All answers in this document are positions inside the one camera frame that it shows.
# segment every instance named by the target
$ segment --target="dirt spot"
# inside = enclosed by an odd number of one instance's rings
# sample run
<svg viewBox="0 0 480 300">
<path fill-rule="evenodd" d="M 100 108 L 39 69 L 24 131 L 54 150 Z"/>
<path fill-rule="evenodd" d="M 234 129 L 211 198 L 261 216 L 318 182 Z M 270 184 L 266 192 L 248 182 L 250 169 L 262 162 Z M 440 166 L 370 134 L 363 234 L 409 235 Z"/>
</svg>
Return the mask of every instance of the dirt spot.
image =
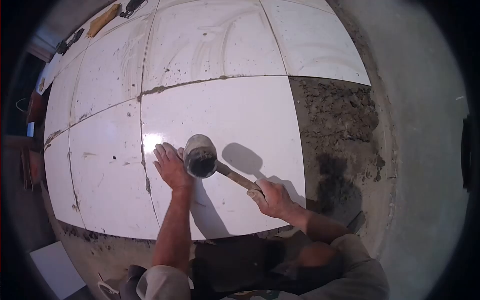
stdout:
<svg viewBox="0 0 480 300">
<path fill-rule="evenodd" d="M 92 242 L 96 242 L 98 240 L 98 235 L 93 232 L 93 231 L 88 231 L 86 230 L 83 235 L 82 235 L 82 238 L 86 241 L 86 242 L 89 242 L 89 243 L 92 243 Z"/>
<path fill-rule="evenodd" d="M 80 122 L 81 120 L 85 119 L 86 117 L 88 117 L 88 113 L 84 113 L 83 115 L 81 115 L 80 118 L 78 119 L 78 121 Z"/>
<path fill-rule="evenodd" d="M 361 210 L 362 193 L 355 182 L 377 181 L 380 174 L 372 179 L 370 173 L 385 165 L 373 140 L 379 121 L 371 87 L 323 78 L 289 79 L 300 129 L 307 208 L 348 224 Z"/>
</svg>

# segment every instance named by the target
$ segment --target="concrete floor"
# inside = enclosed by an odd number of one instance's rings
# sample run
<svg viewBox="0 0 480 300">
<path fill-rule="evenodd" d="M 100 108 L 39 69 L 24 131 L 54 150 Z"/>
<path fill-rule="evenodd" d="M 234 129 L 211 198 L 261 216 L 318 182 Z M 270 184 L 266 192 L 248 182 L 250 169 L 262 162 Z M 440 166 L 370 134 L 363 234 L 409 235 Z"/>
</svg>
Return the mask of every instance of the concrete floor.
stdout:
<svg viewBox="0 0 480 300">
<path fill-rule="evenodd" d="M 380 262 L 391 299 L 423 299 L 459 238 L 468 195 L 460 137 L 467 115 L 455 58 L 423 7 L 411 1 L 328 1 L 391 104 L 398 144 L 395 214 Z"/>
</svg>

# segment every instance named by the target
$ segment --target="person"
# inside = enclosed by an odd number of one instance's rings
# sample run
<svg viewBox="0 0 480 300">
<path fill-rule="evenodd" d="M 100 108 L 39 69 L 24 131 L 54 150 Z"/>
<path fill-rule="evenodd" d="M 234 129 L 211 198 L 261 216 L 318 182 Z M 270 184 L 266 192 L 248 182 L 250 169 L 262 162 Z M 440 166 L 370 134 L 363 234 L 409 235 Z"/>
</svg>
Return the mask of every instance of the person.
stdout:
<svg viewBox="0 0 480 300">
<path fill-rule="evenodd" d="M 192 244 L 189 211 L 194 179 L 183 167 L 183 148 L 176 150 L 167 143 L 157 144 L 154 154 L 157 158 L 154 165 L 172 189 L 172 199 L 158 234 L 152 267 L 141 275 L 136 292 L 143 300 L 187 300 L 191 298 L 187 274 Z M 247 194 L 257 203 L 260 211 L 298 227 L 313 243 L 305 247 L 296 260 L 289 262 L 283 272 L 278 273 L 276 278 L 282 280 L 275 289 L 267 287 L 262 290 L 262 284 L 259 284 L 247 291 L 228 295 L 225 299 L 388 298 L 389 287 L 380 263 L 369 256 L 356 235 L 345 226 L 293 202 L 283 185 L 265 179 L 259 179 L 256 183 L 262 191 L 248 190 Z M 321 274 L 319 270 L 335 272 L 328 266 L 338 257 L 341 258 L 339 275 L 327 279 L 327 282 L 316 280 L 315 275 Z M 325 274 L 319 277 L 328 278 Z M 301 294 L 283 289 L 302 285 L 303 282 L 312 282 L 317 286 L 310 286 L 309 291 Z"/>
</svg>

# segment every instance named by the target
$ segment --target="wet mortar bed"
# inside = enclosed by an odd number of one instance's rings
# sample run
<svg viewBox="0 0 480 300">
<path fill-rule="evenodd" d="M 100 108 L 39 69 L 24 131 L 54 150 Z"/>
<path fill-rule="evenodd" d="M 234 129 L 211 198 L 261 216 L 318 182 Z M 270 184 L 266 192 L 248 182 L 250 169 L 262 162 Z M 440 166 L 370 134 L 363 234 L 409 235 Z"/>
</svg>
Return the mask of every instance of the wet mortar bed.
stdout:
<svg viewBox="0 0 480 300">
<path fill-rule="evenodd" d="M 300 130 L 307 208 L 344 225 L 362 210 L 364 186 L 382 179 L 370 86 L 289 77 Z"/>
<path fill-rule="evenodd" d="M 309 77 L 290 77 L 303 151 L 306 205 L 347 225 L 363 210 L 368 237 L 384 181 L 383 131 L 369 86 Z M 99 274 L 112 286 L 129 265 L 148 268 L 154 240 L 91 232 L 57 221 L 48 194 L 45 205 L 54 232 L 97 299 Z M 195 242 L 192 263 L 217 291 L 240 288 L 262 278 L 265 270 L 294 258 L 308 238 L 291 226 L 247 236 Z M 375 247 L 366 244 L 369 251 Z"/>
</svg>

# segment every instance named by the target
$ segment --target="floor tile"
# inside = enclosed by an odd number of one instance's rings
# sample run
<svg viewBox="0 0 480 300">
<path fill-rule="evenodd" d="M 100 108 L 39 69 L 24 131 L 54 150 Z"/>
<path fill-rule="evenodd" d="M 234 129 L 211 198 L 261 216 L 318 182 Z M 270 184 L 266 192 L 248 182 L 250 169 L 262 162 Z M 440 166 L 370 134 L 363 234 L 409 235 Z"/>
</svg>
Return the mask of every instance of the floor tile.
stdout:
<svg viewBox="0 0 480 300">
<path fill-rule="evenodd" d="M 120 26 L 88 47 L 73 95 L 70 125 L 140 95 L 153 14 Z"/>
<path fill-rule="evenodd" d="M 305 5 L 305 6 L 310 6 L 310 7 L 313 7 L 313 8 L 317 8 L 317 9 L 322 10 L 324 12 L 329 12 L 331 14 L 335 14 L 335 12 L 332 10 L 330 5 L 328 5 L 327 1 L 325 1 L 325 0 L 282 0 L 282 1 L 298 3 L 298 4 Z"/>
<path fill-rule="evenodd" d="M 288 180 L 284 183 L 292 199 L 305 205 L 300 133 L 288 77 L 213 80 L 145 95 L 142 122 L 147 175 L 159 222 L 171 190 L 153 165 L 155 144 L 184 147 L 197 133 L 209 136 L 219 160 L 245 177 Z M 197 182 L 191 211 L 194 240 L 286 225 L 260 213 L 243 187 L 220 174 Z"/>
<path fill-rule="evenodd" d="M 155 239 L 142 165 L 140 103 L 111 107 L 70 129 L 72 177 L 86 229 Z"/>
<path fill-rule="evenodd" d="M 57 220 L 85 228 L 73 192 L 68 159 L 68 134 L 68 131 L 65 131 L 57 136 L 45 150 L 48 193 Z"/>
<path fill-rule="evenodd" d="M 165 5 L 150 32 L 143 91 L 220 76 L 286 75 L 258 0 Z"/>
<path fill-rule="evenodd" d="M 88 44 L 90 43 L 90 38 L 88 38 L 86 35 L 88 32 L 88 29 L 90 28 L 90 22 L 83 24 L 77 30 L 75 30 L 75 32 L 79 31 L 81 28 L 84 29 L 84 31 L 82 32 L 82 35 L 80 36 L 78 41 L 73 43 L 72 46 L 70 46 L 70 48 L 67 50 L 67 52 L 60 58 L 60 61 L 56 66 L 54 73 L 57 73 L 57 74 L 60 73 L 74 58 L 79 56 L 80 53 L 82 53 L 85 49 L 87 49 Z M 74 35 L 75 33 L 73 33 L 65 42 L 68 43 L 73 38 Z"/>
<path fill-rule="evenodd" d="M 53 82 L 45 116 L 45 138 L 69 127 L 73 90 L 76 86 L 75 82 L 82 57 L 83 55 L 79 55 L 73 59 Z"/>
<path fill-rule="evenodd" d="M 289 75 L 370 85 L 360 55 L 336 15 L 292 1 L 262 4 Z"/>
<path fill-rule="evenodd" d="M 122 12 L 125 12 L 125 8 L 126 8 L 128 2 L 130 2 L 130 0 L 115 1 L 111 5 L 107 6 L 106 8 L 104 8 L 100 12 L 98 12 L 95 16 L 92 17 L 91 20 L 94 20 L 97 17 L 101 16 L 104 12 L 108 11 L 110 9 L 110 7 L 112 7 L 113 4 L 117 4 L 117 3 L 119 3 L 121 5 Z M 109 34 L 110 32 L 116 30 L 117 28 L 119 28 L 123 24 L 132 22 L 137 18 L 143 17 L 146 14 L 154 12 L 156 10 L 158 2 L 159 2 L 159 0 L 148 0 L 148 1 L 143 2 L 140 5 L 140 7 L 138 7 L 129 18 L 122 18 L 119 15 L 117 15 L 115 18 L 113 18 L 113 20 L 108 22 L 102 29 L 100 29 L 100 31 L 96 34 L 96 36 L 94 36 L 92 38 L 92 40 L 90 41 L 90 44 L 95 43 L 96 41 L 98 41 L 99 39 L 101 39 L 105 35 Z"/>
<path fill-rule="evenodd" d="M 47 62 L 45 64 L 45 67 L 43 68 L 42 72 L 40 73 L 40 76 L 38 77 L 35 90 L 37 93 L 40 95 L 43 95 L 43 93 L 48 89 L 48 87 L 52 84 L 53 80 L 58 76 L 60 70 L 58 67 L 58 64 L 60 62 L 61 55 L 58 53 L 55 53 L 55 55 L 52 57 L 50 62 Z"/>
</svg>

